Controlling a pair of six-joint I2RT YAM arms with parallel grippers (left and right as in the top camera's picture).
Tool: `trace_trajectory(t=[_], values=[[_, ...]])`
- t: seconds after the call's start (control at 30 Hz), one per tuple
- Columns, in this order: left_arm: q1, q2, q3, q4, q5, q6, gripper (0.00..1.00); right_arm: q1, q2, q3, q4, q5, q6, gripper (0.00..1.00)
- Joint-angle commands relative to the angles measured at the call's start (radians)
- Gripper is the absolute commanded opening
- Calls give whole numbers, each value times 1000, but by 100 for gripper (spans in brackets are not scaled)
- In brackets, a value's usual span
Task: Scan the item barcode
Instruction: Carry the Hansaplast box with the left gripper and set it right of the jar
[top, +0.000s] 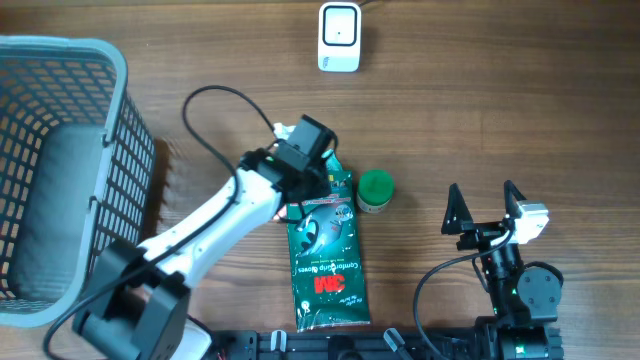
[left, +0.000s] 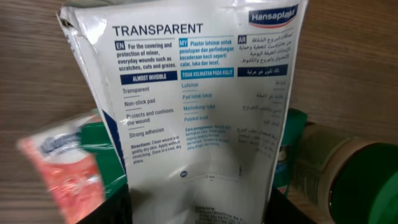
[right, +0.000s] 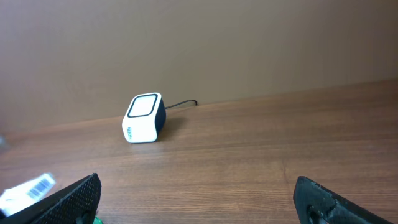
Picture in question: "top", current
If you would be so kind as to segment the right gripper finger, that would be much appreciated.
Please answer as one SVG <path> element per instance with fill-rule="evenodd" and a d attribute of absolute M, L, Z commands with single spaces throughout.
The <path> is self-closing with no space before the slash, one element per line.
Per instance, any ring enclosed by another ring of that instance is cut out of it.
<path fill-rule="evenodd" d="M 506 180 L 504 182 L 504 200 L 505 210 L 509 217 L 519 218 L 520 212 L 518 210 L 518 203 L 520 201 L 526 201 L 527 198 L 517 189 L 511 180 Z"/>
<path fill-rule="evenodd" d="M 474 229 L 474 221 L 457 183 L 449 186 L 448 202 L 441 233 L 461 234 Z"/>

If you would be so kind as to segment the teal plastic packet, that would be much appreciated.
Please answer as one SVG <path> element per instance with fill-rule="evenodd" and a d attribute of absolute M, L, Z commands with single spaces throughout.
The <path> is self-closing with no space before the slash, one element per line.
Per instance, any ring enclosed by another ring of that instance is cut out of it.
<path fill-rule="evenodd" d="M 344 171 L 342 163 L 338 159 L 334 149 L 326 150 L 323 153 L 322 158 L 325 161 L 325 168 L 326 168 L 328 173 L 335 173 L 335 172 L 343 172 Z"/>

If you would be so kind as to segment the red white small box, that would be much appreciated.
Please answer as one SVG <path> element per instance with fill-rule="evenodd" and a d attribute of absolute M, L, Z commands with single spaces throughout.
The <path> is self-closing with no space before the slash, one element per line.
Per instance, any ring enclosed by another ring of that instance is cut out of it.
<path fill-rule="evenodd" d="M 274 215 L 274 217 L 272 218 L 272 221 L 280 223 L 280 222 L 285 222 L 287 219 L 288 219 L 288 217 L 287 217 L 287 207 L 283 206 Z"/>

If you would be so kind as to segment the green lid jar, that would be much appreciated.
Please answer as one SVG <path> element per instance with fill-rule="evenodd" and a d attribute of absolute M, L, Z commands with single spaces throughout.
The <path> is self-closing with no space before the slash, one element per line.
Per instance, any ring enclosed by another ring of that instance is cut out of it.
<path fill-rule="evenodd" d="M 372 169 L 359 179 L 356 203 L 366 213 L 380 213 L 389 204 L 395 191 L 395 182 L 389 172 Z"/>

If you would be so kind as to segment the green 3M gloves package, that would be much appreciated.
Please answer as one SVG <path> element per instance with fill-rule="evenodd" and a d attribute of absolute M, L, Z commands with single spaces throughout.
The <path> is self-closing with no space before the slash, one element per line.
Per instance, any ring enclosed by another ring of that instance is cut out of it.
<path fill-rule="evenodd" d="M 331 171 L 330 194 L 286 206 L 299 332 L 371 322 L 352 173 Z"/>

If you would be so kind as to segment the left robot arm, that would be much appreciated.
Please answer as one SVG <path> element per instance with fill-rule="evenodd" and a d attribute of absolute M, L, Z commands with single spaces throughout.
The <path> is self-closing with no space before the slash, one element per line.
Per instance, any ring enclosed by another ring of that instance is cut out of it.
<path fill-rule="evenodd" d="M 207 359 L 214 346 L 188 315 L 191 292 L 239 240 L 287 203 L 329 192 L 325 152 L 333 131 L 302 116 L 274 151 L 245 153 L 228 182 L 170 230 L 138 246 L 114 242 L 72 329 L 109 359 Z"/>

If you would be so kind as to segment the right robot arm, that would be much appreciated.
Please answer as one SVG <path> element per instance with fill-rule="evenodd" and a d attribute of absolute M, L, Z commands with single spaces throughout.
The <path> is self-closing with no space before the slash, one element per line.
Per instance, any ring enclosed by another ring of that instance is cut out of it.
<path fill-rule="evenodd" d="M 521 245 L 537 238 L 549 223 L 542 202 L 526 199 L 507 181 L 504 184 L 505 217 L 476 222 L 457 184 L 449 187 L 441 232 L 458 235 L 458 250 L 475 250 L 476 275 L 489 294 L 494 314 L 476 319 L 471 359 L 540 359 L 564 357 L 558 319 L 564 277 L 555 267 L 522 260 Z"/>

